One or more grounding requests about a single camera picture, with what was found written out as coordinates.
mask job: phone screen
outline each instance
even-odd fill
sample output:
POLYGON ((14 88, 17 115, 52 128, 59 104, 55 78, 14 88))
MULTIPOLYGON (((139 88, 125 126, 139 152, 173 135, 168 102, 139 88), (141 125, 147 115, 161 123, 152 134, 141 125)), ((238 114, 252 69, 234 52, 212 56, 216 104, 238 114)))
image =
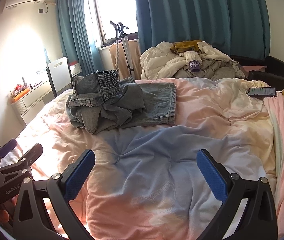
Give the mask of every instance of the phone screen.
POLYGON ((275 88, 250 88, 249 96, 275 96, 275 88))

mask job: blue gripper pad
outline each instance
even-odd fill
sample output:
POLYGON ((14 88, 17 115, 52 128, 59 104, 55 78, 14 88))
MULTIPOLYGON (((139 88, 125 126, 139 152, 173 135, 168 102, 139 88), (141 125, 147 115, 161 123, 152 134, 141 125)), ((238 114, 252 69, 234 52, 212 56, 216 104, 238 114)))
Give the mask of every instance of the blue gripper pad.
POLYGON ((198 151, 196 162, 214 197, 224 203, 227 199, 227 184, 203 150, 198 151))
POLYGON ((62 173, 61 184, 64 186, 64 199, 66 202, 76 198, 94 165, 94 152, 92 150, 85 150, 79 159, 69 165, 62 173))

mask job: pastel tie-dye comforter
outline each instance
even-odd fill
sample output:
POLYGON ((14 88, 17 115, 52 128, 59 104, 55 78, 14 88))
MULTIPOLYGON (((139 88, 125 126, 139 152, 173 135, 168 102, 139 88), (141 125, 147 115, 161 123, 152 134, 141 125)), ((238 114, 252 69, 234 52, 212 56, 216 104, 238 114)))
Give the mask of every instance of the pastel tie-dye comforter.
MULTIPOLYGON (((92 149, 96 165, 70 204, 95 239, 196 239, 221 205, 196 164, 196 153, 203 148, 244 179, 267 177, 275 192, 273 126, 263 101, 246 94, 265 83, 201 78, 150 82, 175 83, 175 126, 91 135, 70 124, 65 101, 71 91, 66 91, 22 131, 18 147, 4 163, 40 143, 44 152, 33 165, 33 175, 46 179, 92 149)), ((227 235, 244 207, 242 202, 227 235)), ((47 208, 62 233, 49 203, 47 208)))

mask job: silver bolt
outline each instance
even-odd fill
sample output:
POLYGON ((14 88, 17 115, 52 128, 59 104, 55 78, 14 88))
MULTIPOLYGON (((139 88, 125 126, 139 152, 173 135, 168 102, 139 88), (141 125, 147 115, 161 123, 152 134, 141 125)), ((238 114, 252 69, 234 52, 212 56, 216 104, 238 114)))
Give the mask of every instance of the silver bolt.
POLYGON ((261 178, 261 182, 266 184, 266 183, 268 183, 269 181, 267 180, 267 178, 262 177, 262 178, 261 178))
POLYGON ((31 178, 30 177, 27 177, 23 180, 24 183, 29 183, 31 181, 31 178))
POLYGON ((237 173, 232 173, 231 178, 234 179, 234 180, 238 180, 240 178, 240 176, 237 173))
POLYGON ((61 177, 61 174, 60 173, 55 173, 52 175, 52 179, 58 179, 61 177))

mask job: window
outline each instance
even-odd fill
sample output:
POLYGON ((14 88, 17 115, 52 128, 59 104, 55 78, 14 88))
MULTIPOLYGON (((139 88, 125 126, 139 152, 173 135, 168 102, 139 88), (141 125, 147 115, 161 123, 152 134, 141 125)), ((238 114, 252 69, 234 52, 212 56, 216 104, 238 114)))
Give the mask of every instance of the window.
POLYGON ((124 26, 129 27, 125 30, 129 40, 138 38, 135 0, 95 0, 95 6, 104 44, 115 40, 115 29, 110 21, 122 22, 124 26))

